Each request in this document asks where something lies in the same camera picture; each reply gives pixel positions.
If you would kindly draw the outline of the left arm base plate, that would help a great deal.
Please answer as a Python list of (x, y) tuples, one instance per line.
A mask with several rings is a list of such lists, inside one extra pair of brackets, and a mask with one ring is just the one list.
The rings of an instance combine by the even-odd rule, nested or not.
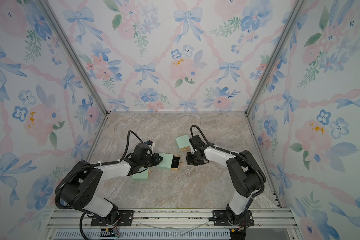
[(94, 215), (91, 221), (92, 227), (130, 227), (132, 225), (133, 210), (117, 210), (112, 211), (107, 217), (100, 217), (98, 215)]

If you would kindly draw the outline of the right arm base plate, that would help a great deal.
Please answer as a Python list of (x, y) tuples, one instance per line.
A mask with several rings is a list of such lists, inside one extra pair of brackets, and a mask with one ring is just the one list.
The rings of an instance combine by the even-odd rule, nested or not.
[(245, 210), (245, 212), (240, 215), (235, 215), (233, 212), (228, 210), (214, 210), (212, 211), (212, 214), (213, 216), (208, 218), (208, 220), (212, 221), (215, 227), (253, 227), (255, 225), (254, 218), (250, 210)]

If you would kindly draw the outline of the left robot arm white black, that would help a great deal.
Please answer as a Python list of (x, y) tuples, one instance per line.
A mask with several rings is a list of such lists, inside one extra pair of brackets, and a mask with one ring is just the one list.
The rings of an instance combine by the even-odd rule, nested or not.
[(120, 218), (118, 207), (96, 196), (98, 185), (105, 180), (140, 174), (150, 167), (158, 166), (164, 158), (153, 152), (154, 146), (151, 141), (139, 143), (133, 153), (120, 161), (96, 164), (78, 162), (55, 190), (57, 208), (74, 209), (92, 215), (103, 225), (115, 225)]

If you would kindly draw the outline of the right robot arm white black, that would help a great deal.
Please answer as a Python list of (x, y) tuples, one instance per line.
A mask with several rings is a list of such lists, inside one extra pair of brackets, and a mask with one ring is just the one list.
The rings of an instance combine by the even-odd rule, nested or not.
[(266, 177), (249, 151), (240, 153), (204, 142), (196, 135), (189, 139), (191, 151), (187, 164), (193, 166), (216, 162), (226, 166), (235, 192), (227, 205), (227, 219), (233, 226), (242, 225), (249, 216), (249, 208), (255, 197), (265, 190)]

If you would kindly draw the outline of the small green jewelry box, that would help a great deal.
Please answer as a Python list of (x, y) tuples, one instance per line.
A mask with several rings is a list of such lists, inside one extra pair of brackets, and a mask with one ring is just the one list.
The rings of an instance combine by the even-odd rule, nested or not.
[(148, 168), (140, 168), (136, 174), (132, 175), (133, 181), (147, 181), (149, 179), (149, 170)]

